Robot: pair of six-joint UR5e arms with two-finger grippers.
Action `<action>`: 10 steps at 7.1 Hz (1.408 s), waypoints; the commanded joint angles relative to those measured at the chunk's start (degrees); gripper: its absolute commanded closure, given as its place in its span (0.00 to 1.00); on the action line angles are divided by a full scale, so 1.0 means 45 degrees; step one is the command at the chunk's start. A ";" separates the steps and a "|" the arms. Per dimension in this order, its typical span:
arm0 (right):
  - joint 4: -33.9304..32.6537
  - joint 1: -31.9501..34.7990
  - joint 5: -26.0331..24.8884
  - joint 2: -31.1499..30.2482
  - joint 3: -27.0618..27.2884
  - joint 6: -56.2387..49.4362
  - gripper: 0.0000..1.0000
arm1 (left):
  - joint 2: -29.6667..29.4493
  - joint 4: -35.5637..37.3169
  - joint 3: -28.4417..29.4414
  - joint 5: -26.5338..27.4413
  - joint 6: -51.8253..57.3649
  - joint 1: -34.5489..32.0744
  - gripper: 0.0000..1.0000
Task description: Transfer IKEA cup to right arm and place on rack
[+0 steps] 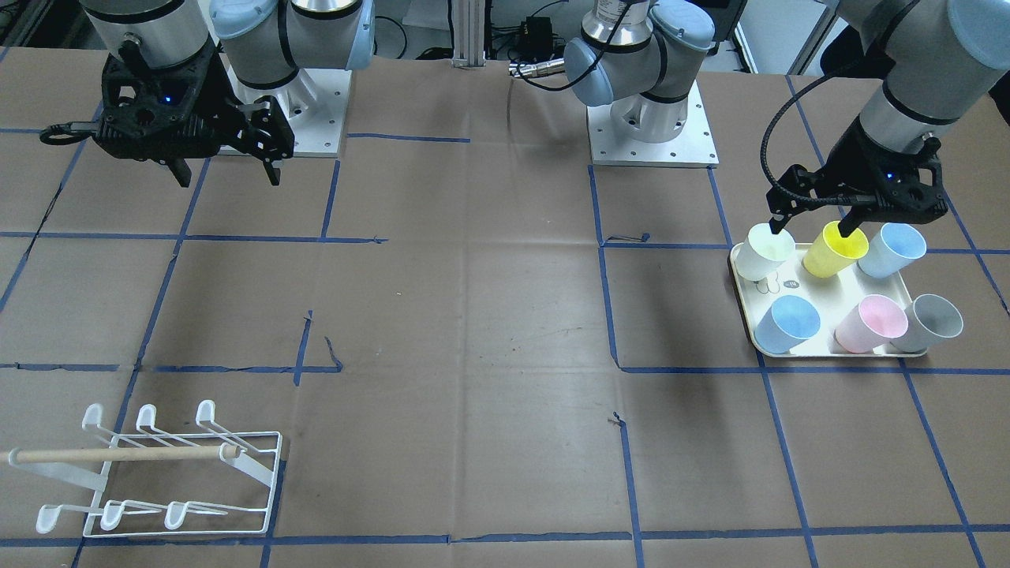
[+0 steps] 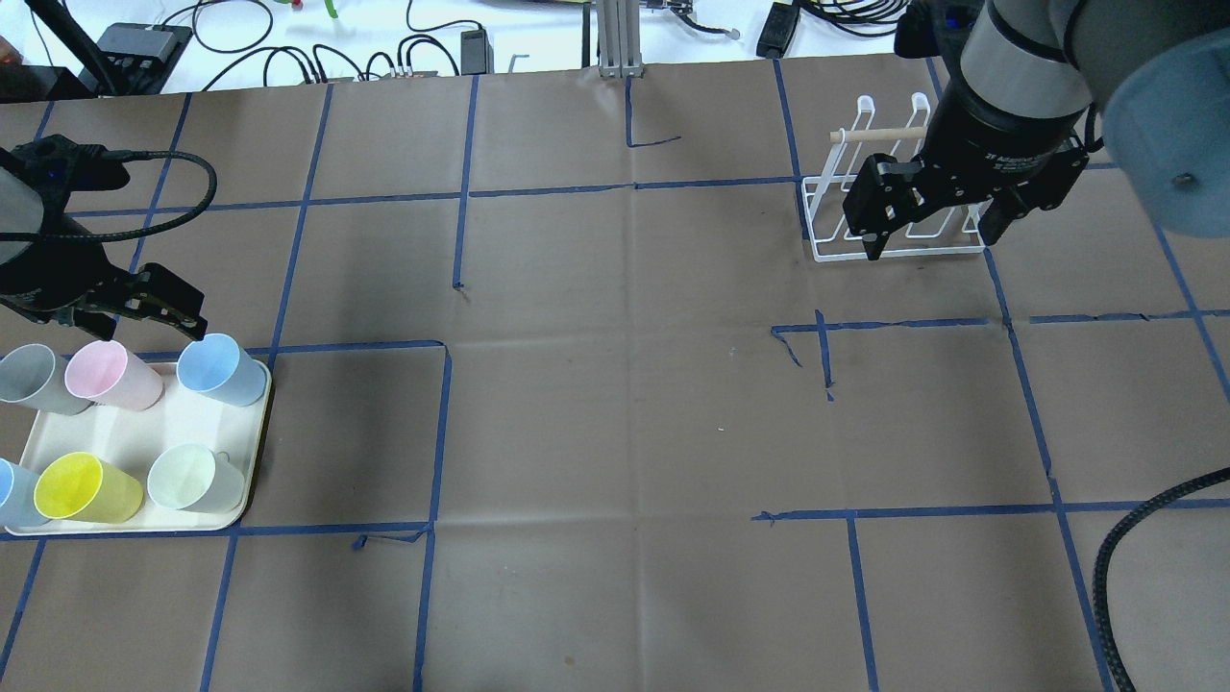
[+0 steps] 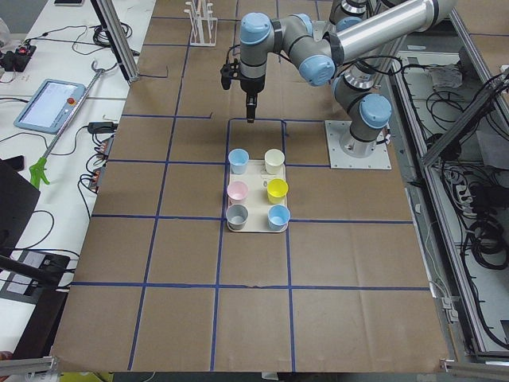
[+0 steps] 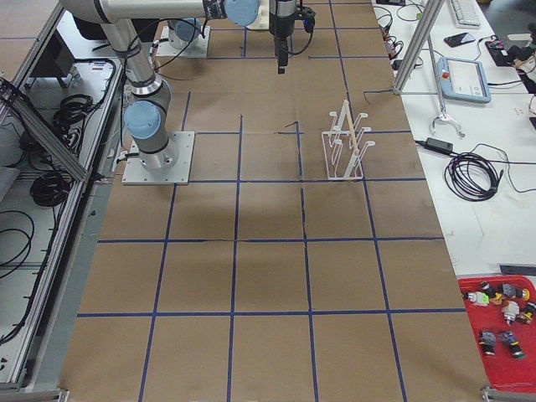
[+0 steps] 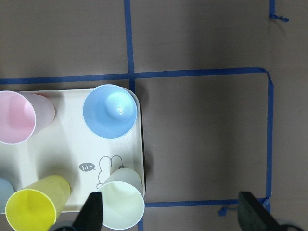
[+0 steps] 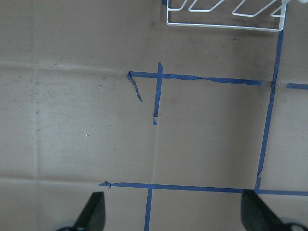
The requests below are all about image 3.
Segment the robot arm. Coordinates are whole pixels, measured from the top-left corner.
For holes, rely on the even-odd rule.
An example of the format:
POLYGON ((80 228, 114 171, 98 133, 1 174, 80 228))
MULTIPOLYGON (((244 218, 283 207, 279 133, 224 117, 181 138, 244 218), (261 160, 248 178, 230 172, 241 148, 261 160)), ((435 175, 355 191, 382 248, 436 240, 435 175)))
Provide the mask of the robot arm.
POLYGON ((426 31, 453 10, 454 1, 401 1, 384 3, 375 16, 346 25, 341 2, 332 5, 328 28, 313 36, 306 14, 271 19, 249 13, 241 20, 237 78, 246 94, 247 121, 255 120, 258 94, 264 89, 266 61, 271 53, 285 53, 301 78, 314 87, 332 85, 337 103, 351 118, 340 139, 342 151, 353 158, 369 157, 392 114, 382 95, 372 93, 374 72, 399 38, 426 31))
POLYGON ((329 23, 334 32, 340 32, 385 10, 383 2, 372 6, 370 1, 334 0, 329 13, 329 23))

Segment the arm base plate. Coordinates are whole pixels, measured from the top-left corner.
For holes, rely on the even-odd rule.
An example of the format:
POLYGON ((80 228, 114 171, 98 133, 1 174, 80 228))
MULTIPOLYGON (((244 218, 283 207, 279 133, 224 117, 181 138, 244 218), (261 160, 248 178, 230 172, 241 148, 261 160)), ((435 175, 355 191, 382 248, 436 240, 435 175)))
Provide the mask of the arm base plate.
POLYGON ((356 140, 350 121, 325 120, 330 167, 333 170, 391 170, 387 144, 380 132, 373 142, 356 140))
POLYGON ((340 40, 337 37, 336 26, 329 20, 312 21, 313 39, 315 41, 327 40, 333 49, 340 46, 340 40))

